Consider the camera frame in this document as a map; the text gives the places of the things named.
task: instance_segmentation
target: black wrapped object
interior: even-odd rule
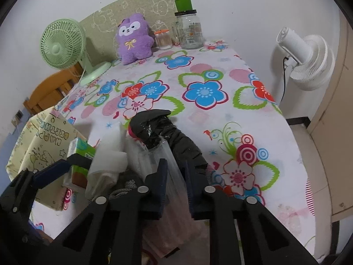
[[[145,110],[137,113],[129,126],[148,149],[157,146],[160,142],[159,136],[163,136],[184,177],[185,161],[191,161],[197,172],[205,174],[207,162],[200,149],[170,121],[170,114],[170,110]]]

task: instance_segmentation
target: cotton swab container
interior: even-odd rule
[[[156,42],[160,50],[167,50],[173,46],[169,30],[159,30],[155,33]]]

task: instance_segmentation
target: silver screw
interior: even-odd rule
[[[97,204],[104,204],[106,203],[107,199],[104,196],[97,197],[96,203]]]
[[[216,189],[215,189],[213,186],[209,185],[209,186],[206,186],[206,187],[205,187],[205,191],[206,191],[207,193],[213,193],[213,192],[216,191]]]
[[[149,188],[147,186],[142,185],[137,189],[137,191],[140,193],[146,193],[149,191]]]
[[[248,196],[246,198],[246,202],[250,203],[250,204],[255,204],[257,202],[257,199],[255,197],[253,197],[253,196]]]

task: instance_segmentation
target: green lid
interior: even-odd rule
[[[175,5],[177,7],[178,12],[192,10],[191,0],[175,0]]]

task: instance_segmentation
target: purple plush toy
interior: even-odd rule
[[[152,56],[154,40],[148,35],[148,23],[142,14],[136,13],[124,19],[115,38],[119,43],[118,52],[123,64]]]

